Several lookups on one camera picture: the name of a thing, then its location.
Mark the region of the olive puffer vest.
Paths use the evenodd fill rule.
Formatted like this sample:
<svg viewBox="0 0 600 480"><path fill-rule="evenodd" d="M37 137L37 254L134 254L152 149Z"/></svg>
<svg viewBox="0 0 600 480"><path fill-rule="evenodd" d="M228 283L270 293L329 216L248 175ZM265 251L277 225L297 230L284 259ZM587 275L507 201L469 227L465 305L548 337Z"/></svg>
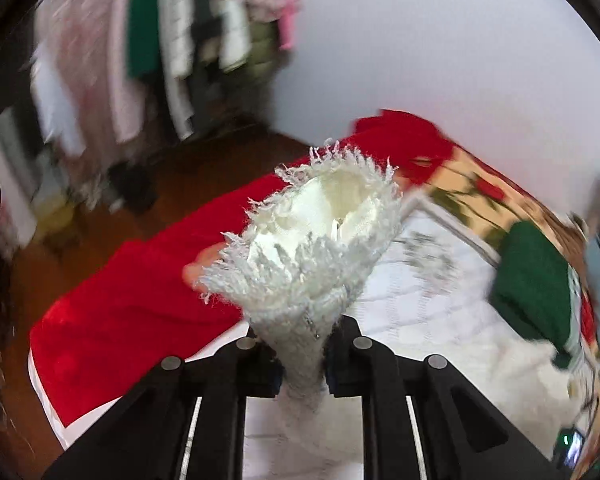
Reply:
<svg viewBox="0 0 600 480"><path fill-rule="evenodd" d="M279 33L274 22L250 23L251 48L247 58L247 73L254 84L269 81L278 67Z"/></svg>

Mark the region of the folded green striped garment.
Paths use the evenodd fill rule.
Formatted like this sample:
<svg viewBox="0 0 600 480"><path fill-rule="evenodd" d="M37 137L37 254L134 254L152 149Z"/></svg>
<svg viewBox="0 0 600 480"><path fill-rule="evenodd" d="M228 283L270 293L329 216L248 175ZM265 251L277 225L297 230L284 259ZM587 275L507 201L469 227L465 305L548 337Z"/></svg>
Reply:
<svg viewBox="0 0 600 480"><path fill-rule="evenodd" d="M513 224L500 256L491 306L525 340L550 342L554 365L565 370L580 354L569 263L530 221Z"/></svg>

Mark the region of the white floral patterned cloth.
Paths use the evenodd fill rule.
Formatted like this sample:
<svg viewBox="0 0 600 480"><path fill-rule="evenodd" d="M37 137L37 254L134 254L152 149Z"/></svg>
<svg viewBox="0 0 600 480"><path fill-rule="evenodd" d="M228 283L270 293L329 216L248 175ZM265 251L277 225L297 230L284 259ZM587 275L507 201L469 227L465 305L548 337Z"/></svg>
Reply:
<svg viewBox="0 0 600 480"><path fill-rule="evenodd" d="M239 323L194 357L166 334L50 479L565 479L569 377L489 304L498 254L402 200L388 240L333 221L230 235L188 304Z"/></svg>

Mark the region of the hanging green garment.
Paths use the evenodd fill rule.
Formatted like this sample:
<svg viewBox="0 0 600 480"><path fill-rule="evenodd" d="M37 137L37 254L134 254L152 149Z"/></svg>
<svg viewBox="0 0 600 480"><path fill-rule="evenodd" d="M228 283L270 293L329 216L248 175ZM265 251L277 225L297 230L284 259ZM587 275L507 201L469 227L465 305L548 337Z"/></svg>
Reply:
<svg viewBox="0 0 600 480"><path fill-rule="evenodd" d="M134 79L143 79L159 65L158 0L129 0L126 66Z"/></svg>

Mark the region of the pink plastic hanger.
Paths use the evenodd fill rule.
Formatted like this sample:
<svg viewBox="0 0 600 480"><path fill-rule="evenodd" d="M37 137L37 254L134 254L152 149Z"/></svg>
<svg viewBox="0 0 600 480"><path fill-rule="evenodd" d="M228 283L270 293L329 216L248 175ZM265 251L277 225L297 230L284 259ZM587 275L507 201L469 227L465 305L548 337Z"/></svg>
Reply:
<svg viewBox="0 0 600 480"><path fill-rule="evenodd" d="M294 47L294 35L296 34L296 19L299 11L297 0L288 2L280 12L278 20L279 29L279 47L284 51L289 51Z"/></svg>

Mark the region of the red floral blanket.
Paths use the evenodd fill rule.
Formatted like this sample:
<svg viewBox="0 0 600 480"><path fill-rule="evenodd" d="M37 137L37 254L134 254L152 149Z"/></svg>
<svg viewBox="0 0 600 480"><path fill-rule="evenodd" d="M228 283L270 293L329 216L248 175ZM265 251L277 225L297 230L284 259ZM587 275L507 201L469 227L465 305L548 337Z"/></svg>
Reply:
<svg viewBox="0 0 600 480"><path fill-rule="evenodd" d="M585 237L515 182L445 136L432 122L382 110L356 121L347 140L407 188L422 188L492 246L528 220L576 268ZM279 191L275 174L201 206L150 240L124 243L99 270L57 299L30 333L29 375L51 422L68 427L125 394L164 356L188 358L238 323L238 310L205 304L183 269L246 225L247 209Z"/></svg>

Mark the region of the smartphone with lit screen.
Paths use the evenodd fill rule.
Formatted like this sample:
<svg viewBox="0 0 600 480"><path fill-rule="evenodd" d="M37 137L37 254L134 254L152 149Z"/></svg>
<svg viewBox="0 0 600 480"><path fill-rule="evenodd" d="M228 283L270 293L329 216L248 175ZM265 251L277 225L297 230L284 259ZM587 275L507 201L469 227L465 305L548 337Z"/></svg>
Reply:
<svg viewBox="0 0 600 480"><path fill-rule="evenodd" d="M558 432L553 448L552 464L560 471L573 472L585 444L585 436L575 426Z"/></svg>

